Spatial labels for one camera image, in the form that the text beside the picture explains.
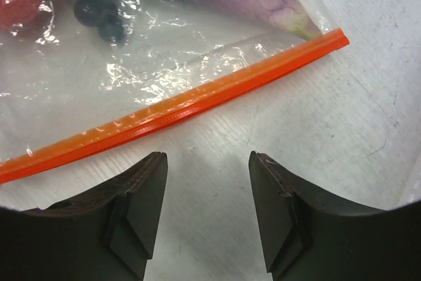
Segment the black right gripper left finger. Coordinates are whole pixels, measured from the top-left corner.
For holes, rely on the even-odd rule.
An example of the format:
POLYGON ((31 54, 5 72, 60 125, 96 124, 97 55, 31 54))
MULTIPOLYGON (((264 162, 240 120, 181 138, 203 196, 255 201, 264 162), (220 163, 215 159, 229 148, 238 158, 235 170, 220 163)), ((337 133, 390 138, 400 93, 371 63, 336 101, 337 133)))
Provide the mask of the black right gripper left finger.
POLYGON ((168 159, 152 152, 111 178, 47 208, 72 248, 67 280, 143 280, 153 256, 168 159))

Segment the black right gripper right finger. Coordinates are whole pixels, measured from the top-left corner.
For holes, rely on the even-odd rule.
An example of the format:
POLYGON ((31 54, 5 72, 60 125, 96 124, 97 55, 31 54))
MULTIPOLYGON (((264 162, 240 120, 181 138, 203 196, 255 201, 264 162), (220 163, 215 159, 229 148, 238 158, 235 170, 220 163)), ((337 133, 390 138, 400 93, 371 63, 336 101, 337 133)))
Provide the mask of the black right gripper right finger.
POLYGON ((251 152, 249 175, 266 271, 273 280, 383 280, 369 230, 381 211, 350 201, 251 152))

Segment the clear zip bag orange seal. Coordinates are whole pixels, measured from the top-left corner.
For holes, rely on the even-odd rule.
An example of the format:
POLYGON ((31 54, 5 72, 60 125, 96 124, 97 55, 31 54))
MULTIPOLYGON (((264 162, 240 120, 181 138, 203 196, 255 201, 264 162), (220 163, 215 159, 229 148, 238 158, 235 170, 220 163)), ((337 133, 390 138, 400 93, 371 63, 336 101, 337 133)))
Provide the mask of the clear zip bag orange seal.
POLYGON ((300 0, 322 34, 301 39, 198 0, 125 6, 103 41, 76 0, 43 0, 1 29, 1 182, 92 156, 202 113, 349 44, 322 0, 300 0))

